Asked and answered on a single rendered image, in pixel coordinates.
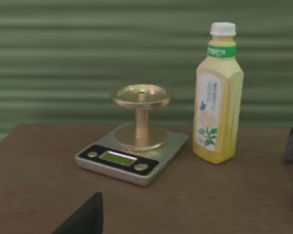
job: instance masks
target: round gold plate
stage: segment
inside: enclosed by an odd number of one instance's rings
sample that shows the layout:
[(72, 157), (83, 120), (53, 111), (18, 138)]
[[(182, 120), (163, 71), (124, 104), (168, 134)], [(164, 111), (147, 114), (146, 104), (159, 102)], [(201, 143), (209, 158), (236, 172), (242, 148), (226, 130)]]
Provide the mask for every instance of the round gold plate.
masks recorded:
[(128, 109), (153, 109), (170, 103), (172, 92), (157, 85), (134, 84), (111, 94), (112, 101)]
[(136, 126), (134, 124), (120, 128), (114, 134), (117, 143), (124, 149), (130, 151), (154, 150), (166, 141), (164, 129), (150, 126), (147, 137), (136, 137)]

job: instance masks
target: wooden tabletop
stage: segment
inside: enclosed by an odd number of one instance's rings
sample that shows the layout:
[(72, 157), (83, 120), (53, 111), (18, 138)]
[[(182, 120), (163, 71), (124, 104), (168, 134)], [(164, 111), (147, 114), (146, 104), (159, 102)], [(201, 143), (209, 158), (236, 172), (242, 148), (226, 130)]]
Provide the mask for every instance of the wooden tabletop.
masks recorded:
[(143, 188), (75, 165), (77, 151), (114, 127), (18, 126), (0, 145), (0, 234), (51, 233), (95, 192), (104, 234), (293, 234), (293, 165), (281, 160), (288, 129), (240, 129), (236, 156), (220, 165), (189, 141)]

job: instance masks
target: digital scale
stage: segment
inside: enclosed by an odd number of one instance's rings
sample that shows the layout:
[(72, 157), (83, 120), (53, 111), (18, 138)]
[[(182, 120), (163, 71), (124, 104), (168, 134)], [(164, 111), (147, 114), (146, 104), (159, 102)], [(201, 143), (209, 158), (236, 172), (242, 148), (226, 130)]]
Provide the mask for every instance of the digital scale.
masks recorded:
[(188, 135), (149, 126), (148, 110), (170, 103), (172, 93), (137, 84), (111, 95), (115, 104), (136, 110), (135, 124), (124, 123), (75, 155), (79, 167), (147, 186), (175, 157)]

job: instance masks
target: bottle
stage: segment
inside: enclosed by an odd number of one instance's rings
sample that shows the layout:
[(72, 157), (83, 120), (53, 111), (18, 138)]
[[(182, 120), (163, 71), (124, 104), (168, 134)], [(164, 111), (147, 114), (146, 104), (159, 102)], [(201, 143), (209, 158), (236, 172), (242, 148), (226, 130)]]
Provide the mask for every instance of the bottle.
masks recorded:
[(193, 152), (219, 164), (235, 153), (244, 73), (235, 60), (235, 24), (213, 23), (210, 34), (196, 70)]

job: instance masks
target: bottle cap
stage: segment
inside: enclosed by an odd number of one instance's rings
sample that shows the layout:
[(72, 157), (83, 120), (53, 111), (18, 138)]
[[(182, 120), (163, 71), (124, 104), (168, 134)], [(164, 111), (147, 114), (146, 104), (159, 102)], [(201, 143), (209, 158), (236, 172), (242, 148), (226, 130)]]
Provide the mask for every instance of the bottle cap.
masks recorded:
[(235, 33), (235, 24), (228, 22), (216, 22), (211, 25), (210, 34), (212, 36), (233, 37)]

